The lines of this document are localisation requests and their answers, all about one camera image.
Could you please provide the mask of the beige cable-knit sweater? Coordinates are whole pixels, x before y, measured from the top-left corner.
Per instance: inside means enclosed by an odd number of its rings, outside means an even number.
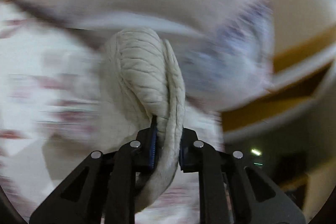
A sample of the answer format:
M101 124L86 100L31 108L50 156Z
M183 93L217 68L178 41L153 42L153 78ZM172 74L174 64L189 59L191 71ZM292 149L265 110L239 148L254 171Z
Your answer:
M131 141L157 117L158 165L143 182L135 211L170 186L178 165L185 84L167 40L149 28L124 29L102 47L99 146L111 151Z

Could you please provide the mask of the right floral pillow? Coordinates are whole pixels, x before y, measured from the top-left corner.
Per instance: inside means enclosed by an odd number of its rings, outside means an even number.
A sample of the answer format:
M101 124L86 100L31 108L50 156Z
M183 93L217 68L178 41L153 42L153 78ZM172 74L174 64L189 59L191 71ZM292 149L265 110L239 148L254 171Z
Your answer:
M179 57L187 99L208 113L234 110L272 86L273 11L255 0Z

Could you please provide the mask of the floral bed sheet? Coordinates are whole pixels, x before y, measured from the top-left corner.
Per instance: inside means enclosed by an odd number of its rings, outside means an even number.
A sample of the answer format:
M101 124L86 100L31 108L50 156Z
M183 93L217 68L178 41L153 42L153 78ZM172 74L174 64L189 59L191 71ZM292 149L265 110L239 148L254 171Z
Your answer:
M25 221L91 151L137 132L109 121L99 69L99 51L1 0L1 187Z

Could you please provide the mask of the wooden headboard frame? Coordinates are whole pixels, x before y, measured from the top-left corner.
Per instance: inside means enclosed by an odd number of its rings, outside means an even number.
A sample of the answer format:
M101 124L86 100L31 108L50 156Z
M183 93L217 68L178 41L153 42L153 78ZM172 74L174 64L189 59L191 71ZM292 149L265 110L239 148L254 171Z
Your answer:
M222 113L224 141L235 143L280 127L309 110L335 80L335 27L274 58L271 91Z

